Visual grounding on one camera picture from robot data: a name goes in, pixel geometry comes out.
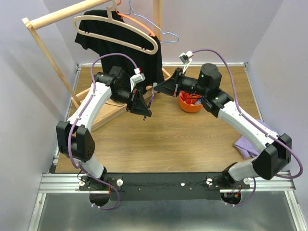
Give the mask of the small clear pen cap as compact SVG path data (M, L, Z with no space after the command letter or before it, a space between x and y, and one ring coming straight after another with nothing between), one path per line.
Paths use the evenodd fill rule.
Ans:
M153 89L152 89L152 94L155 94L156 93L156 91L155 91L155 87L157 86L157 82L154 82L153 83Z

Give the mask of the dark purple pen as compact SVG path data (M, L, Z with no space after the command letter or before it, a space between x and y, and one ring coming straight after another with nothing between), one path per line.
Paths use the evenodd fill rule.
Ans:
M149 101L149 104L148 104L148 107L147 107L149 110L150 110L150 108L151 108L151 104L152 104L152 102L153 102L153 99L154 99L154 94L152 94L152 96L151 96L151 98L150 98L150 101Z

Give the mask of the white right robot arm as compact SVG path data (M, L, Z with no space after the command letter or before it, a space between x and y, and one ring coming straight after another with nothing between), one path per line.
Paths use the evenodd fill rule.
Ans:
M222 171L222 185L233 188L245 178L261 177L270 180L291 161L292 140L260 124L236 105L235 100L219 86L222 75L214 64L201 66L199 77L185 76L181 68L158 84L154 90L170 96L181 92L201 96L201 104L214 117L230 124L246 138L259 153L257 157L236 162Z

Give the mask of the orange round pen organizer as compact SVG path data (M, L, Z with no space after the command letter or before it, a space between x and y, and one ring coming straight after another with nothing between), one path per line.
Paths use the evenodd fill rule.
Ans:
M187 113L197 113L203 108L202 104L194 105L194 103L199 99L201 99L200 95L189 94L181 91L178 100L179 106L183 111Z

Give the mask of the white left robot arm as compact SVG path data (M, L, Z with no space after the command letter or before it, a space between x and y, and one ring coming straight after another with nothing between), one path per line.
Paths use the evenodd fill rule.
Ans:
M140 68L136 68L129 79L129 88L120 84L119 77L123 73L122 68L115 66L109 74L93 75L94 82L80 107L66 122L59 121L56 126L59 151L70 158L75 168L92 175L90 184L96 190L102 190L107 179L104 166L94 155L95 142L90 132L103 105L112 99L124 103L130 113L145 117L152 115L143 97L141 84L145 76Z

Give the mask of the blue glue stick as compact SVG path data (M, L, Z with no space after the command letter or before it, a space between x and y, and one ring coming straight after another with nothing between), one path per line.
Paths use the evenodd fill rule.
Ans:
M198 101L196 101L196 102L194 103L194 105L200 105L201 103L202 103L202 100L199 99Z

